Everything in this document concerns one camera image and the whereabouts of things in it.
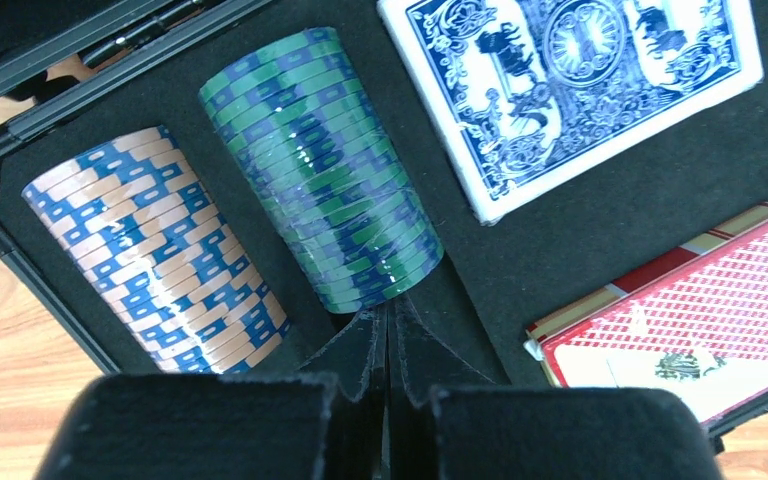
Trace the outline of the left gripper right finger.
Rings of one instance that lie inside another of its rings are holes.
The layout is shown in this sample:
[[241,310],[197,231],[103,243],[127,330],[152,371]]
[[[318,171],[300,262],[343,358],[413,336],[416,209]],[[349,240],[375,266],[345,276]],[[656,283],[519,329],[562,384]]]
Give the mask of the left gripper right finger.
[[707,436],[675,395],[493,383],[421,322],[387,306],[395,479],[718,479]]

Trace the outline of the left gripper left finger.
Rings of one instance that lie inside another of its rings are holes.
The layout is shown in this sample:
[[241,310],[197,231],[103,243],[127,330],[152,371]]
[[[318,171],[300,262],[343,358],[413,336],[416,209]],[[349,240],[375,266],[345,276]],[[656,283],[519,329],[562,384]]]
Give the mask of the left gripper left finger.
[[40,479],[373,479],[385,307],[286,373],[107,375],[75,399]]

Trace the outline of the green blue chip stack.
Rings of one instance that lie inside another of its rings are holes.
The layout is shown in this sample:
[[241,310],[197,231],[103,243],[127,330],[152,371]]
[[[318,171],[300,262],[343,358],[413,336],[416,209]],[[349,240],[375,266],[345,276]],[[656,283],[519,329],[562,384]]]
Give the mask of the green blue chip stack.
[[328,311],[386,302],[439,265],[441,240],[336,29],[262,46],[198,96]]

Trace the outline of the tan blue chip stack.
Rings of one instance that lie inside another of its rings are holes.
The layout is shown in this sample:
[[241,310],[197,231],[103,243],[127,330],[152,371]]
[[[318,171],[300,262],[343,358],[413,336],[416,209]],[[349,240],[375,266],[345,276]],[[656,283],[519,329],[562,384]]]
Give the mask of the tan blue chip stack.
[[291,323],[164,126],[54,166],[22,197],[167,373],[244,373]]

